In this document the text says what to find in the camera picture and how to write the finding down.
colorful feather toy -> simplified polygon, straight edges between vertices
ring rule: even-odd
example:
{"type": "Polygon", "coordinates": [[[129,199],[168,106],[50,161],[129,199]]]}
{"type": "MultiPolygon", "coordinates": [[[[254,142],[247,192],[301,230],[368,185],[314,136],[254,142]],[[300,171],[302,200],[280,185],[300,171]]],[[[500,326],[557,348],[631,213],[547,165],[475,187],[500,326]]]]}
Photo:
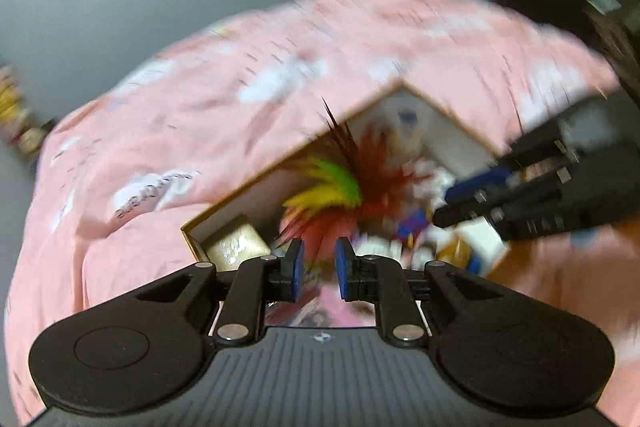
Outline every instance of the colorful feather toy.
{"type": "Polygon", "coordinates": [[[313,187],[285,201],[280,240],[305,241],[307,261],[327,261],[335,240],[352,235],[363,221],[395,217],[401,210],[406,186],[427,176],[406,174],[402,166],[388,166],[388,143],[384,133],[368,126],[358,144],[347,124],[339,125],[329,107],[330,137],[345,167],[310,157],[298,170],[318,181],[313,187]]]}

bed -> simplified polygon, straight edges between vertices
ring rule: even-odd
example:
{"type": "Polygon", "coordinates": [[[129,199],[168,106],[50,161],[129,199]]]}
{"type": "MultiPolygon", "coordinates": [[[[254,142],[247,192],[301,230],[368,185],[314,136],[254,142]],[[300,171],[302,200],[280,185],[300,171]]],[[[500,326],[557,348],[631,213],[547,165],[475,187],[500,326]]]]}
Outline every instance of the bed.
{"type": "MultiPolygon", "coordinates": [[[[586,93],[617,86],[572,36],[471,0],[296,0],[177,42],[46,141],[4,317],[21,423],[43,408],[28,369],[41,331],[193,263],[184,223],[317,134],[322,99],[340,118],[399,77],[496,151],[586,93]]],[[[495,276],[612,336],[620,362],[600,404],[637,425],[639,307],[610,287],[620,271],[630,284],[640,266],[636,243],[621,254],[619,242],[613,230],[542,241],[526,263],[509,254],[495,276]],[[620,265],[604,273],[602,259],[616,256],[620,265]],[[603,309],[625,310],[624,319],[612,324],[603,309]]]]}

gold package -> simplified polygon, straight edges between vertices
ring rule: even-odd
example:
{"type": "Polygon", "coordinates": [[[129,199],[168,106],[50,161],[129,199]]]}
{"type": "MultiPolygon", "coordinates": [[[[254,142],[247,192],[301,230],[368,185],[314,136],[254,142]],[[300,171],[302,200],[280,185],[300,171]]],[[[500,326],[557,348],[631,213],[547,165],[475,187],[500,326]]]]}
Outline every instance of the gold package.
{"type": "Polygon", "coordinates": [[[242,261],[271,253],[245,217],[238,217],[215,232],[202,248],[218,271],[237,270],[242,261]]]}

box of toys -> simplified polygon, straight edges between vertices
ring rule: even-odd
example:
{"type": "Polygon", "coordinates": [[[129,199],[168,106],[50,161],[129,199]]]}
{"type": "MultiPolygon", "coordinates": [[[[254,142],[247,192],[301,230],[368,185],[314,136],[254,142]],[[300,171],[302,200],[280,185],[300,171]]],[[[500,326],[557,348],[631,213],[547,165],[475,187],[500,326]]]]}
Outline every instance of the box of toys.
{"type": "Polygon", "coordinates": [[[235,270],[305,241],[307,274],[330,279],[334,245],[422,269],[433,259],[484,275],[505,245],[483,219],[430,225],[456,178],[486,169],[495,152],[403,85],[346,121],[326,108],[327,131],[182,227],[196,260],[235,270]]]}

pink blanket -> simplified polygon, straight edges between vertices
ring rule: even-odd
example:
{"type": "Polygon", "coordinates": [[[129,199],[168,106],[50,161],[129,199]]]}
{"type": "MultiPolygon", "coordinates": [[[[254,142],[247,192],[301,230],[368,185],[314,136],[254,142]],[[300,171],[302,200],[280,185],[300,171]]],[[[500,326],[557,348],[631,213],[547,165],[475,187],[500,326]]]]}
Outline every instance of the pink blanket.
{"type": "MultiPolygon", "coordinates": [[[[298,0],[169,47],[47,139],[5,311],[20,421],[43,407],[27,363],[42,330],[191,264],[180,226],[323,130],[322,98],[340,117],[400,78],[497,150],[616,85],[576,39],[469,0],[298,0]]],[[[640,392],[619,396],[616,418],[637,420],[640,392]]]]}

